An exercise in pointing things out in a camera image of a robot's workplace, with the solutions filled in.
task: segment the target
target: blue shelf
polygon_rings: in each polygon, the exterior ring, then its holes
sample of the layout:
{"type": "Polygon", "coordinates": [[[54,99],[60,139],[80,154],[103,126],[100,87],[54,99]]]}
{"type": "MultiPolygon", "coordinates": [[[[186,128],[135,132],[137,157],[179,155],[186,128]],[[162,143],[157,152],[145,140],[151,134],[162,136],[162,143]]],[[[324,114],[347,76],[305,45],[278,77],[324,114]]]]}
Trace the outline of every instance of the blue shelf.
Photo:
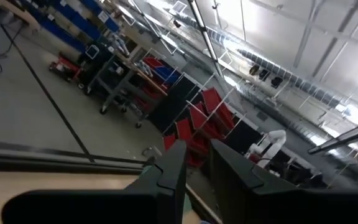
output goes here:
{"type": "MultiPolygon", "coordinates": [[[[103,11],[102,8],[96,3],[94,0],[80,0],[80,2],[88,8],[95,16],[99,15],[100,12],[103,11]]],[[[113,32],[119,31],[119,26],[109,17],[107,21],[104,23],[107,28],[109,28],[113,32]]]]}
{"type": "Polygon", "coordinates": [[[64,41],[66,44],[72,46],[74,49],[77,49],[81,53],[85,52],[85,45],[68,34],[63,28],[57,25],[55,22],[49,20],[46,16],[42,15],[38,9],[36,9],[31,3],[27,2],[26,0],[21,1],[22,4],[25,4],[27,7],[28,12],[37,20],[37,22],[53,35],[64,41]]]}
{"type": "Polygon", "coordinates": [[[84,19],[78,12],[76,12],[72,7],[68,4],[62,6],[60,1],[55,1],[53,7],[60,12],[63,16],[65,16],[70,22],[76,25],[80,30],[82,30],[85,34],[91,37],[93,40],[98,40],[100,37],[99,30],[92,23],[88,22],[84,19]]]}

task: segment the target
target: window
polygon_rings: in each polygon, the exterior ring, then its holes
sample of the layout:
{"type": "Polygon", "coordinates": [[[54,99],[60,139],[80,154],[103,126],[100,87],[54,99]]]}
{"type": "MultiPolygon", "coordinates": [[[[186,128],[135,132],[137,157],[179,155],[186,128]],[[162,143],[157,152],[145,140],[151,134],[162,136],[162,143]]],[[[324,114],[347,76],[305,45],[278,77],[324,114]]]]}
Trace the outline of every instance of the window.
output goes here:
{"type": "Polygon", "coordinates": [[[310,137],[310,140],[316,144],[316,146],[319,146],[321,145],[322,143],[326,142],[325,139],[323,139],[322,137],[320,136],[317,136],[317,135],[314,135],[312,137],[310,137]]]}
{"type": "Polygon", "coordinates": [[[323,125],[321,128],[323,130],[325,130],[328,134],[330,134],[334,138],[336,138],[336,137],[338,137],[340,135],[339,132],[337,132],[337,131],[335,131],[335,130],[333,130],[333,129],[325,126],[325,125],[323,125]]]}
{"type": "Polygon", "coordinates": [[[358,108],[354,105],[348,105],[345,112],[347,112],[349,115],[346,115],[346,118],[358,125],[358,108]]]}

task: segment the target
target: ceiling pipe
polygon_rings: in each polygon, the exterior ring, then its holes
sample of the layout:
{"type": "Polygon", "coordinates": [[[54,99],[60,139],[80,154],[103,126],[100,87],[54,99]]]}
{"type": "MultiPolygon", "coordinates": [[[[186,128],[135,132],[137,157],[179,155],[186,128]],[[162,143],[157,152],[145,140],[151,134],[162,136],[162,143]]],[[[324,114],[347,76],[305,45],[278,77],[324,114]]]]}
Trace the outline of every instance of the ceiling pipe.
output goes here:
{"type": "Polygon", "coordinates": [[[318,30],[324,32],[325,34],[329,34],[329,35],[331,35],[333,37],[336,37],[338,39],[342,39],[342,40],[345,40],[345,41],[349,41],[349,42],[358,44],[358,39],[356,39],[354,37],[352,38],[352,37],[349,37],[348,35],[345,35],[343,33],[338,32],[338,31],[333,31],[333,30],[326,29],[325,27],[323,27],[321,25],[315,24],[314,22],[310,22],[307,19],[304,19],[304,18],[295,16],[293,14],[290,14],[288,12],[282,11],[282,10],[280,10],[280,9],[278,9],[276,7],[273,7],[271,5],[268,5],[268,4],[264,3],[264,2],[261,2],[261,1],[258,1],[258,0],[249,0],[249,1],[254,3],[257,6],[260,6],[260,7],[264,8],[264,9],[272,11],[275,14],[279,14],[281,16],[284,16],[284,17],[288,18],[288,19],[292,19],[292,20],[297,21],[297,22],[299,22],[301,24],[304,24],[306,26],[309,24],[312,28],[318,29],[318,30]]]}
{"type": "MultiPolygon", "coordinates": [[[[358,31],[358,23],[355,26],[355,28],[352,30],[350,36],[354,37],[354,35],[356,34],[356,32],[358,31]]],[[[347,44],[349,42],[346,41],[343,43],[341,49],[339,49],[339,52],[336,54],[335,58],[333,59],[333,61],[328,65],[327,70],[324,72],[324,75],[320,78],[320,81],[323,81],[323,79],[326,77],[326,75],[328,74],[328,72],[330,71],[330,69],[333,67],[334,63],[336,62],[336,60],[339,58],[339,56],[342,54],[343,50],[346,48],[347,44]]]]}
{"type": "MultiPolygon", "coordinates": [[[[191,26],[195,29],[198,28],[198,24],[195,20],[191,17],[184,15],[184,14],[174,14],[173,15],[177,20],[181,21],[182,23],[191,26]]],[[[336,98],[336,96],[330,94],[329,92],[323,90],[321,87],[304,80],[301,77],[296,76],[289,70],[282,68],[275,63],[262,58],[261,56],[251,52],[245,46],[248,46],[248,43],[244,42],[242,39],[235,37],[233,35],[229,35],[225,33],[223,30],[216,30],[209,27],[205,27],[208,35],[212,37],[212,39],[219,45],[223,47],[227,47],[227,43],[234,43],[238,45],[238,49],[236,52],[241,54],[247,60],[251,60],[254,63],[260,65],[262,68],[271,71],[273,74],[276,74],[278,77],[289,80],[290,84],[295,88],[311,95],[313,98],[317,99],[318,101],[328,105],[330,108],[336,107],[340,100],[336,98]]]]}
{"type": "MultiPolygon", "coordinates": [[[[347,25],[350,23],[351,19],[353,18],[354,14],[357,12],[358,9],[358,0],[355,0],[353,6],[349,9],[347,12],[345,18],[341,22],[341,25],[339,25],[338,32],[344,32],[347,25]]],[[[312,77],[317,76],[318,72],[320,71],[321,67],[323,66],[324,62],[327,60],[329,54],[333,51],[333,48],[335,47],[336,43],[338,42],[338,38],[333,38],[327,49],[325,50],[323,56],[320,58],[320,61],[317,63],[316,68],[314,68],[313,73],[311,74],[312,77]]]]}
{"type": "MultiPolygon", "coordinates": [[[[326,2],[326,0],[321,0],[317,4],[317,6],[316,6],[316,2],[317,2],[317,0],[311,1],[311,7],[310,7],[310,13],[309,13],[309,21],[310,22],[315,22],[317,15],[318,15],[321,7],[323,6],[323,4],[326,2]]],[[[306,45],[308,43],[310,33],[311,33],[311,26],[308,24],[305,26],[305,29],[303,31],[302,39],[301,39],[301,42],[298,47],[298,52],[296,53],[296,56],[295,56],[295,59],[293,62],[293,66],[295,68],[298,68],[298,66],[299,66],[303,52],[305,51],[306,45]]]]}

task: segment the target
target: black panel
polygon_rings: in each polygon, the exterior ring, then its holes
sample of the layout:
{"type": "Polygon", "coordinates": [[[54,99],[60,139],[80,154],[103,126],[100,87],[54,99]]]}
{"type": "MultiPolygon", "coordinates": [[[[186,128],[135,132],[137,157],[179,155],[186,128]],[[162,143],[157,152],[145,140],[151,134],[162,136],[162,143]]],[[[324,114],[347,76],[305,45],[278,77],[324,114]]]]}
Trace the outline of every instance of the black panel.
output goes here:
{"type": "MultiPolygon", "coordinates": [[[[238,122],[239,118],[234,117],[234,122],[238,122]]],[[[258,142],[262,135],[251,128],[248,124],[241,121],[233,131],[227,136],[223,143],[238,152],[245,154],[248,148],[255,142],[258,142]]]]}
{"type": "Polygon", "coordinates": [[[182,78],[168,92],[161,103],[149,115],[149,120],[161,132],[165,131],[172,121],[186,106],[186,100],[191,100],[199,88],[187,78],[182,78]]]}

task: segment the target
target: red storage bin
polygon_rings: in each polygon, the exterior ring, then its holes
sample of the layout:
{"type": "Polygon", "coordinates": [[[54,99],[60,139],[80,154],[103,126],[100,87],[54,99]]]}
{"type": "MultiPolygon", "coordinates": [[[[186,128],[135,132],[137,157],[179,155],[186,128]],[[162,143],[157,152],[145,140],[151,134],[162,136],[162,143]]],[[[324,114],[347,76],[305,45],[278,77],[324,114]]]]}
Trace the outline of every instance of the red storage bin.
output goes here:
{"type": "Polygon", "coordinates": [[[171,134],[168,136],[164,136],[162,138],[162,141],[164,143],[164,149],[167,151],[169,148],[171,148],[171,146],[173,145],[173,143],[175,143],[176,141],[176,137],[175,134],[171,134]]]}
{"type": "Polygon", "coordinates": [[[151,68],[164,66],[159,60],[152,57],[143,58],[143,61],[144,63],[146,63],[146,65],[150,66],[151,68]]]}
{"type": "Polygon", "coordinates": [[[182,139],[185,141],[188,141],[192,137],[191,128],[190,128],[190,122],[187,118],[177,121],[177,133],[178,133],[178,139],[182,139]]]}
{"type": "MultiPolygon", "coordinates": [[[[203,99],[206,106],[206,111],[208,114],[211,114],[218,104],[222,101],[222,98],[219,96],[218,92],[214,88],[210,88],[202,92],[203,99]]],[[[234,121],[232,119],[232,113],[227,108],[225,103],[222,103],[214,114],[216,122],[220,127],[227,130],[234,128],[234,121]]]]}
{"type": "MultiPolygon", "coordinates": [[[[191,120],[193,122],[194,129],[200,129],[201,126],[206,121],[207,117],[204,113],[203,104],[201,102],[195,104],[194,106],[189,107],[191,120]]],[[[216,138],[216,139],[223,139],[223,135],[219,132],[218,127],[214,122],[209,120],[204,124],[201,128],[201,132],[209,137],[209,138],[216,138]]]]}
{"type": "Polygon", "coordinates": [[[186,163],[190,167],[199,168],[203,165],[205,158],[200,157],[197,153],[188,151],[186,155],[186,163]]]}
{"type": "Polygon", "coordinates": [[[188,141],[187,146],[201,155],[206,156],[209,151],[209,139],[200,134],[195,134],[193,139],[188,141]]]}

